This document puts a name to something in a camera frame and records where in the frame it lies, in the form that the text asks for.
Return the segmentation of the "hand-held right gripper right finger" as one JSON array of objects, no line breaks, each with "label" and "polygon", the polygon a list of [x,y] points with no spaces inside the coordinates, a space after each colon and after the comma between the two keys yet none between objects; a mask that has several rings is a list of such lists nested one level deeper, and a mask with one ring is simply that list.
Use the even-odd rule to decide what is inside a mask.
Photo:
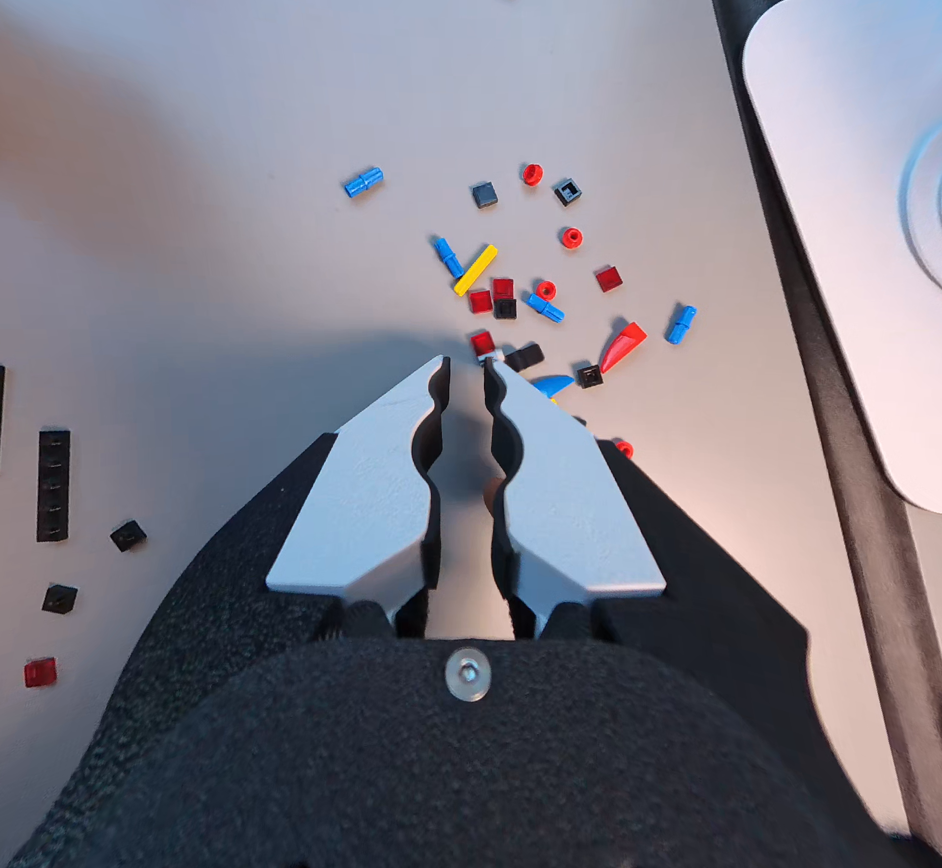
[{"label": "hand-held right gripper right finger", "polygon": [[595,436],[506,362],[483,364],[493,500],[492,572],[516,639],[565,603],[653,598],[666,580]]}]

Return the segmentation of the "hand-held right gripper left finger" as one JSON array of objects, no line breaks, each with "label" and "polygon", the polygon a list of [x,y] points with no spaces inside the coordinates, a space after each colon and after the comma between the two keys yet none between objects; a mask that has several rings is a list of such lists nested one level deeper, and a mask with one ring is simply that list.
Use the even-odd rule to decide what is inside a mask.
[{"label": "hand-held right gripper left finger", "polygon": [[265,577],[270,591],[375,603],[402,638],[423,638],[441,567],[443,449],[451,361],[436,356],[315,448],[326,454]]}]

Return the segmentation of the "pile of colourful lego pieces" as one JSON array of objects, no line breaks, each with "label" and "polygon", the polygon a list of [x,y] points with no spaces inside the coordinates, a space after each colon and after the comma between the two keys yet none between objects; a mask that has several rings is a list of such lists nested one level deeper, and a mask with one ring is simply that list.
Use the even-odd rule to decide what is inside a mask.
[{"label": "pile of colourful lego pieces", "polygon": [[[526,165],[521,174],[521,179],[528,187],[539,185],[544,176],[544,169],[536,164]],[[371,190],[384,179],[382,169],[374,167],[367,169],[360,175],[347,181],[344,184],[344,190],[349,198],[355,198],[366,191]],[[497,192],[492,182],[482,182],[472,187],[472,195],[475,203],[480,210],[491,207],[497,203]],[[581,196],[581,191],[571,179],[565,180],[554,191],[559,200],[565,205],[571,204]],[[575,250],[579,248],[583,241],[583,235],[577,228],[570,227],[563,231],[561,241],[566,249]],[[491,290],[472,289],[473,284],[484,273],[485,269],[497,257],[497,249],[492,245],[487,246],[468,268],[464,268],[454,251],[451,249],[447,240],[437,238],[432,243],[441,262],[447,267],[450,275],[454,278],[455,284],[453,290],[459,297],[467,297],[472,313],[482,314],[486,309],[492,309],[493,315],[499,320],[512,320],[516,318],[517,306],[520,301],[533,309],[537,314],[548,318],[555,323],[561,323],[564,319],[564,313],[552,304],[556,294],[556,285],[549,281],[541,281],[536,285],[534,291],[524,291],[518,299],[514,295],[514,285],[512,279],[508,277],[496,277],[492,281]],[[617,269],[608,267],[598,273],[595,278],[602,291],[612,291],[622,285],[622,279]],[[676,309],[672,324],[668,328],[665,340],[672,345],[681,344],[689,333],[689,329],[697,315],[697,309],[693,306],[682,306]],[[630,322],[612,339],[607,346],[600,364],[591,365],[577,370],[576,379],[570,376],[559,376],[541,379],[534,385],[538,391],[543,393],[551,403],[556,403],[556,394],[565,390],[571,384],[578,381],[583,389],[599,386],[604,383],[603,374],[611,370],[617,363],[628,356],[640,344],[646,340],[646,333],[637,322]],[[542,363],[545,360],[541,348],[537,344],[531,344],[524,348],[517,349],[504,357],[505,363],[517,372],[529,369]],[[625,440],[616,440],[615,446],[618,451],[626,458],[633,456],[633,447]]]}]

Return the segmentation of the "white book stand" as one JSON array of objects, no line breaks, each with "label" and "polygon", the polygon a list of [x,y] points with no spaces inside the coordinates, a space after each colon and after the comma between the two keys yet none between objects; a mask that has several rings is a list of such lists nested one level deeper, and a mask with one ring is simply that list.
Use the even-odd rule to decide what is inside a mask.
[{"label": "white book stand", "polygon": [[883,467],[941,510],[941,0],[785,0],[743,73]]}]

